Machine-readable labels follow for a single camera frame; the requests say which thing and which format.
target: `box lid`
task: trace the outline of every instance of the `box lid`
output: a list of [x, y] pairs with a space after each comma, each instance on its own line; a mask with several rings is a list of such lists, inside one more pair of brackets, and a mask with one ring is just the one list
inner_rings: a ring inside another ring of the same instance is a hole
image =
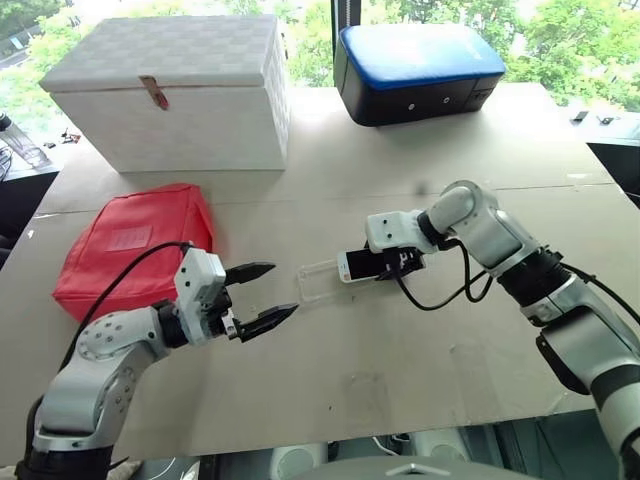
[[163, 86], [258, 86], [274, 45], [273, 15], [112, 18], [40, 81], [48, 92]]
[[358, 25], [340, 32], [362, 80], [376, 90], [501, 76], [496, 51], [464, 25]]

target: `metal latch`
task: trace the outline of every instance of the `metal latch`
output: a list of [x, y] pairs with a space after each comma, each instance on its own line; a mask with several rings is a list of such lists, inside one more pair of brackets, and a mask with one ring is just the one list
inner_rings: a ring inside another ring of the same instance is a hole
[[149, 95], [151, 95], [153, 103], [155, 103], [163, 110], [168, 110], [169, 100], [167, 100], [167, 97], [165, 97], [164, 93], [162, 93], [162, 90], [160, 90], [156, 79], [151, 75], [140, 75], [138, 78], [149, 92]]

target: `black box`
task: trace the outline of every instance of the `black box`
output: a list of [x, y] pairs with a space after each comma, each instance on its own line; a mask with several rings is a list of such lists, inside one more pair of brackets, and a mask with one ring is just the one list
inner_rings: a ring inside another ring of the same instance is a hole
[[506, 67], [464, 25], [357, 25], [340, 32], [333, 78], [351, 118], [379, 126], [479, 110]]

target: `white table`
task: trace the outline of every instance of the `white table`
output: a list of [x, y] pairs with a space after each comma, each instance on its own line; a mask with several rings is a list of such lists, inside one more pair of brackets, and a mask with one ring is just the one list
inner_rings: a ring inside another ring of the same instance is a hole
[[[86, 142], [67, 159], [0, 274], [0, 463], [20, 457], [26, 411], [77, 325], [50, 297], [60, 266], [118, 194], [200, 185], [223, 262], [277, 263], [231, 290], [241, 319], [300, 301], [300, 268], [361, 247], [368, 214], [428, 207], [460, 178], [495, 189], [542, 243], [640, 304], [638, 211], [540, 86], [503, 84], [478, 113], [378, 129], [355, 125], [333, 89], [293, 97], [285, 172], [121, 175]], [[416, 195], [425, 184], [428, 194]], [[408, 283], [434, 303], [460, 286], [462, 260], [451, 252], [427, 261]], [[303, 302], [274, 332], [185, 347], [150, 368], [117, 453], [228, 452], [592, 406], [555, 379], [537, 330], [499, 286], [478, 305], [459, 299], [423, 313], [391, 283], [353, 290], [329, 278], [331, 299]]]

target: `blue and black case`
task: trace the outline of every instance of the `blue and black case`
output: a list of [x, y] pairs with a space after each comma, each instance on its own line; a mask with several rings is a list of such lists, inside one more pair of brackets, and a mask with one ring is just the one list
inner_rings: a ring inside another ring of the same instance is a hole
[[340, 32], [334, 82], [365, 126], [479, 110], [506, 71], [464, 25], [357, 25]]

